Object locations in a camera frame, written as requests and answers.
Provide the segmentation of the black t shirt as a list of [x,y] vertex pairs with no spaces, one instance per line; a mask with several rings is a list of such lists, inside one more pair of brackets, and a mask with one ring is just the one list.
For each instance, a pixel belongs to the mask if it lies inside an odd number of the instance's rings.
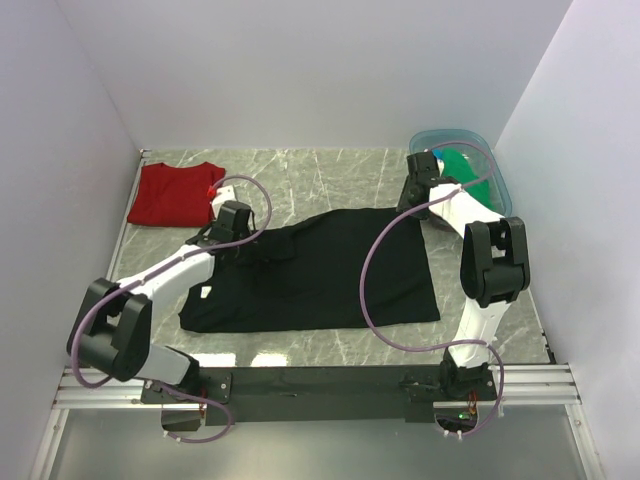
[[419,220],[392,208],[341,209],[268,230],[223,253],[211,278],[190,289],[179,313],[195,333],[363,328],[439,320]]

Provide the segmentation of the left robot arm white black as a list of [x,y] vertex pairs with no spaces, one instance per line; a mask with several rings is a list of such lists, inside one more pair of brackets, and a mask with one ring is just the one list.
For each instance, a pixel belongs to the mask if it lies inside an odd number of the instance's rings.
[[176,401],[193,399],[200,388],[199,362],[151,341],[154,315],[212,275],[217,257],[252,238],[248,205],[228,200],[213,222],[153,267],[118,282],[99,278],[84,295],[67,341],[71,368],[86,388],[115,379],[163,383]]

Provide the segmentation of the clear blue plastic bin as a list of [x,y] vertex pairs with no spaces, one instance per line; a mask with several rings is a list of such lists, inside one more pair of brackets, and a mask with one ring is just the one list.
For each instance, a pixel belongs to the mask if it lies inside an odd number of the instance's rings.
[[505,217],[512,213],[512,203],[506,184],[488,143],[478,134],[463,129],[436,129],[415,134],[409,142],[409,153],[451,148],[468,160],[474,173],[487,180],[493,211]]

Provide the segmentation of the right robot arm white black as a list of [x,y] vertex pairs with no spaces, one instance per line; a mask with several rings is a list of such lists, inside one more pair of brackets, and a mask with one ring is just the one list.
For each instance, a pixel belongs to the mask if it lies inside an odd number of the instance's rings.
[[460,282],[466,300],[438,377],[442,393],[460,399],[490,381],[489,345],[508,308],[529,286],[526,229],[520,218],[493,211],[479,194],[447,176],[444,160],[433,152],[409,155],[407,166],[398,210],[439,218],[463,240]]

